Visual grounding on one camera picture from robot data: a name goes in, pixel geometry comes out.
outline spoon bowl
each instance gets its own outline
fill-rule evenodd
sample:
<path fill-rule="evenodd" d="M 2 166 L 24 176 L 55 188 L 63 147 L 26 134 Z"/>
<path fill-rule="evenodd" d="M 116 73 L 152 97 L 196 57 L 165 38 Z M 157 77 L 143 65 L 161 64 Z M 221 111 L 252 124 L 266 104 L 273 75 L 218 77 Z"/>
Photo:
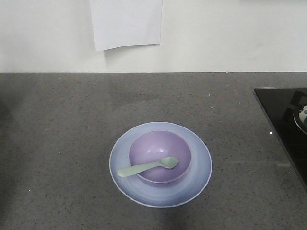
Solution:
<path fill-rule="evenodd" d="M 159 160 L 162 167 L 167 169 L 173 169 L 178 164 L 178 159 L 176 157 L 164 157 Z"/>

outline bowl rim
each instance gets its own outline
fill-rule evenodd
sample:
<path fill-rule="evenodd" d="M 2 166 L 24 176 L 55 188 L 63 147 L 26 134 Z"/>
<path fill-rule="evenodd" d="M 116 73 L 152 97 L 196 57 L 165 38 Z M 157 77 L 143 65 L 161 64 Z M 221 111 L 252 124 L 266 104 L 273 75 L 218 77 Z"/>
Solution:
<path fill-rule="evenodd" d="M 176 180 L 180 179 L 181 177 L 183 177 L 185 174 L 187 174 L 189 168 L 191 167 L 191 163 L 192 163 L 192 152 L 191 152 L 191 148 L 190 148 L 188 142 L 186 142 L 186 140 L 184 140 L 184 138 L 182 138 L 182 136 L 178 135 L 177 133 L 174 133 L 174 132 L 169 131 L 169 130 L 166 130 L 166 129 L 158 129 L 158 130 L 151 130 L 151 131 L 148 131 L 148 132 L 143 133 L 142 135 L 138 136 L 137 138 L 134 139 L 134 141 L 131 143 L 131 145 L 130 145 L 130 147 L 129 147 L 129 163 L 130 163 L 130 165 L 132 166 L 131 160 L 130 160 L 130 150 L 131 150 L 131 147 L 132 147 L 133 143 L 134 143 L 138 138 L 140 138 L 141 136 L 143 136 L 143 135 L 145 135 L 145 134 L 148 134 L 148 133 L 151 133 L 151 132 L 156 132 L 156 131 L 159 131 L 159 132 L 164 131 L 164 132 L 167 132 L 167 133 L 171 133 L 171 134 L 176 135 L 177 137 L 179 137 L 181 140 L 184 141 L 184 143 L 187 145 L 187 147 L 188 147 L 188 149 L 189 149 L 189 155 L 190 155 L 189 165 L 188 165 L 188 167 L 185 169 L 185 171 L 184 171 L 182 174 L 180 174 L 178 177 L 176 177 L 176 178 L 174 178 L 174 179 L 167 180 L 167 181 L 154 181 L 154 180 L 150 180 L 150 179 L 148 179 L 148 178 L 143 177 L 143 176 L 140 175 L 139 173 L 137 174 L 138 177 L 140 177 L 142 180 L 145 180 L 145 181 L 147 181 L 147 182 L 154 183 L 154 184 L 166 184 L 166 183 L 169 183 L 169 182 L 176 181 Z"/>

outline spoon handle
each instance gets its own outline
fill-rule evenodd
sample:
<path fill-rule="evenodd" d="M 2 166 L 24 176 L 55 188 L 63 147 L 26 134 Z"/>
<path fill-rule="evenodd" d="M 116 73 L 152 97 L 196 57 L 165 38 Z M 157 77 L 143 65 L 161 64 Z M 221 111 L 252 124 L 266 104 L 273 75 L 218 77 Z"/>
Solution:
<path fill-rule="evenodd" d="M 160 163 L 158 161 L 146 163 L 146 164 L 133 165 L 133 166 L 118 169 L 117 174 L 121 177 L 132 176 L 134 174 L 141 173 L 145 170 L 148 170 L 148 169 L 151 169 L 157 166 L 160 166 Z"/>

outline white wall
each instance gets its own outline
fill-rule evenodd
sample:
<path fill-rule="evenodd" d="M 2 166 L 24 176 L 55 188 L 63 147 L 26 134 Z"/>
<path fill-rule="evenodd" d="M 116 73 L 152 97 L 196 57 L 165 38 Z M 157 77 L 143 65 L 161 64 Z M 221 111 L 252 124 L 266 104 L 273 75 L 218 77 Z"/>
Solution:
<path fill-rule="evenodd" d="M 164 0 L 160 45 L 96 52 L 88 0 L 0 0 L 1 72 L 307 71 L 305 0 Z"/>

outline plate rim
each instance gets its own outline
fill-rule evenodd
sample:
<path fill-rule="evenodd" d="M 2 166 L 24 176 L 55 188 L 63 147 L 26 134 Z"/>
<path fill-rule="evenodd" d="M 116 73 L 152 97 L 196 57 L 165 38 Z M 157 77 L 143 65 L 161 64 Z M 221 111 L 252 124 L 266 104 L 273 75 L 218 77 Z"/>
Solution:
<path fill-rule="evenodd" d="M 179 203 L 179 204 L 168 205 L 168 206 L 155 206 L 155 205 L 149 205 L 149 204 L 142 203 L 142 202 L 140 202 L 140 201 L 138 201 L 138 200 L 136 200 L 136 199 L 130 197 L 128 194 L 126 194 L 126 193 L 121 189 L 121 187 L 120 187 L 120 186 L 118 185 L 118 183 L 115 181 L 114 176 L 113 176 L 113 173 L 112 173 L 112 170 L 111 170 L 111 158 L 112 158 L 113 150 L 114 150 L 114 147 L 116 146 L 116 144 L 120 141 L 120 139 L 121 139 L 123 136 L 125 136 L 126 133 L 128 133 L 129 131 L 131 131 L 131 130 L 133 130 L 133 129 L 139 127 L 139 126 L 142 126 L 142 125 L 145 125 L 145 124 L 153 124 L 153 123 L 172 124 L 172 125 L 179 126 L 179 127 L 181 127 L 181 128 L 186 129 L 187 131 L 189 131 L 189 132 L 191 132 L 192 134 L 194 134 L 194 135 L 201 141 L 201 143 L 204 145 L 204 147 L 205 147 L 206 150 L 208 151 L 208 155 L 209 155 L 209 159 L 210 159 L 210 173 L 209 173 L 209 176 L 208 176 L 208 178 L 207 178 L 206 183 L 204 184 L 204 186 L 201 188 L 201 190 L 200 190 L 197 194 L 195 194 L 195 195 L 194 195 L 193 197 L 191 197 L 190 199 L 188 199 L 188 200 L 186 200 L 186 201 L 184 201 L 184 202 L 181 202 L 181 203 Z M 175 124 L 175 123 L 171 123 L 171 122 L 154 121 L 154 122 L 143 123 L 143 124 L 137 125 L 137 126 L 135 126 L 135 127 L 133 127 L 133 128 L 130 128 L 129 130 L 127 130 L 125 133 L 123 133 L 123 134 L 117 139 L 117 141 L 115 142 L 115 144 L 113 145 L 113 148 L 112 148 L 112 150 L 111 150 L 111 154 L 110 154 L 110 158 L 109 158 L 109 170 L 110 170 L 110 174 L 111 174 L 112 180 L 113 180 L 113 182 L 115 183 L 116 187 L 121 191 L 122 194 L 124 194 L 124 195 L 125 195 L 127 198 L 129 198 L 130 200 L 132 200 L 132 201 L 134 201 L 134 202 L 136 202 L 136 203 L 138 203 L 138 204 L 140 204 L 140 205 L 147 206 L 147 207 L 154 207 L 154 208 L 170 208 L 170 207 L 178 207 L 178 206 L 180 206 L 180 205 L 184 205 L 184 204 L 190 202 L 191 200 L 195 199 L 196 197 L 199 196 L 200 193 L 202 193 L 202 191 L 205 189 L 205 187 L 207 186 L 207 184 L 209 183 L 209 180 L 210 180 L 210 178 L 211 178 L 211 174 L 212 174 L 212 159 L 211 159 L 211 154 L 210 154 L 210 152 L 209 152 L 209 150 L 208 150 L 208 147 L 205 145 L 205 143 L 202 141 L 202 139 L 201 139 L 198 135 L 196 135 L 193 131 L 191 131 L 190 129 L 185 128 L 184 126 L 181 126 L 181 125 L 178 125 L 178 124 Z"/>

